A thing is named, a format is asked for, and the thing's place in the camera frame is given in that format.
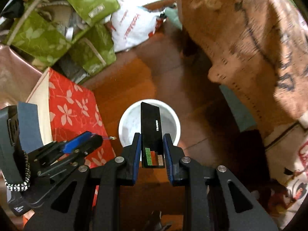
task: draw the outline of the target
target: black rectangular object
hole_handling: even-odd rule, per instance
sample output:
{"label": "black rectangular object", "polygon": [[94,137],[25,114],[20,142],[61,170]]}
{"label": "black rectangular object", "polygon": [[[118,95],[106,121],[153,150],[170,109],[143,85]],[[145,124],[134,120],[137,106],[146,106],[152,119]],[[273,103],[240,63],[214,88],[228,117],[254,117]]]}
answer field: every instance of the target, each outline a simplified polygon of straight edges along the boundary
{"label": "black rectangular object", "polygon": [[[141,103],[141,137],[142,167],[164,168],[164,148],[159,107],[145,102]],[[150,151],[155,152],[157,157],[161,157],[162,165],[159,165],[158,159],[156,159],[156,165],[148,164],[146,149],[150,149]]]}

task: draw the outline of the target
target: bowl rim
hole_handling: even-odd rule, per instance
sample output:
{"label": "bowl rim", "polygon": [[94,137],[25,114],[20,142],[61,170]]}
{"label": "bowl rim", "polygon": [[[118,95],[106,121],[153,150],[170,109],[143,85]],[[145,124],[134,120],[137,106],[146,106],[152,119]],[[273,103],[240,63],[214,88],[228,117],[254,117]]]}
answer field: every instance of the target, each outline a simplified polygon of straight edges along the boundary
{"label": "bowl rim", "polygon": [[175,113],[175,111],[172,109],[172,107],[170,107],[168,104],[166,104],[165,102],[162,102],[160,100],[157,99],[144,99],[144,100],[140,100],[137,101],[135,103],[133,103],[132,105],[130,105],[127,110],[125,110],[125,112],[123,113],[121,119],[120,119],[120,123],[119,123],[119,128],[118,128],[118,134],[119,134],[119,139],[120,139],[120,143],[122,145],[122,147],[124,147],[123,144],[123,140],[122,140],[122,129],[123,129],[123,124],[124,124],[124,119],[127,118],[128,113],[135,108],[137,105],[141,104],[141,102],[145,102],[145,103],[155,103],[156,105],[161,105],[164,108],[166,108],[170,114],[172,115],[174,121],[175,121],[175,125],[176,125],[176,135],[174,138],[174,146],[177,146],[180,140],[180,136],[181,136],[181,124],[180,124],[180,120],[177,116],[177,114]]}

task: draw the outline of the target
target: white bowl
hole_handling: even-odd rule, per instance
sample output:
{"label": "white bowl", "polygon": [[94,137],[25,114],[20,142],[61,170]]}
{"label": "white bowl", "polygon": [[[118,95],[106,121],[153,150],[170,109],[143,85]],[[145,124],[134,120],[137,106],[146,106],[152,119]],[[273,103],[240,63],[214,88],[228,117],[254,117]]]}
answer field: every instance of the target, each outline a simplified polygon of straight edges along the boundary
{"label": "white bowl", "polygon": [[169,133],[173,144],[179,143],[181,136],[181,125],[177,114],[164,102],[155,99],[146,99],[132,104],[122,115],[119,124],[119,138],[123,147],[131,145],[134,134],[141,133],[140,104],[146,102],[159,107],[161,113],[162,134]]}

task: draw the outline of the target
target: green bag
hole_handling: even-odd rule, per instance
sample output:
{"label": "green bag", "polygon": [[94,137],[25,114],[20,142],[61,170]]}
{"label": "green bag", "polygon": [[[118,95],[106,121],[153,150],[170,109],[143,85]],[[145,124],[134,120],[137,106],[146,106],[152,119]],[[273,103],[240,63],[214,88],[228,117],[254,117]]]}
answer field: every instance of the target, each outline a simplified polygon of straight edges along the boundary
{"label": "green bag", "polygon": [[116,60],[113,41],[104,25],[97,23],[69,50],[69,55],[91,76]]}
{"label": "green bag", "polygon": [[88,24],[73,37],[72,41],[68,41],[52,23],[35,11],[41,1],[31,0],[25,4],[27,9],[24,15],[14,22],[7,36],[8,45],[16,46],[41,61],[43,63],[41,69],[52,66],[95,23],[120,8],[117,0],[67,0]]}

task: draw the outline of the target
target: black and white braided cord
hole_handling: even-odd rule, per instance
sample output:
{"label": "black and white braided cord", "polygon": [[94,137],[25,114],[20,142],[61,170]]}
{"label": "black and white braided cord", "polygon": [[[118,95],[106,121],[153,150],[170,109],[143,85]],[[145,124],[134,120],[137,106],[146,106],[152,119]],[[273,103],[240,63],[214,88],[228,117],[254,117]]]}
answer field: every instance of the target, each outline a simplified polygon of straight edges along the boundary
{"label": "black and white braided cord", "polygon": [[9,184],[4,175],[4,182],[5,182],[5,186],[7,186],[7,188],[10,191],[26,191],[29,187],[30,187],[30,176],[31,176],[31,172],[30,172],[30,163],[28,161],[28,155],[27,153],[24,151],[23,152],[24,156],[25,156],[25,164],[26,164],[26,168],[25,168],[25,181],[21,184]]}

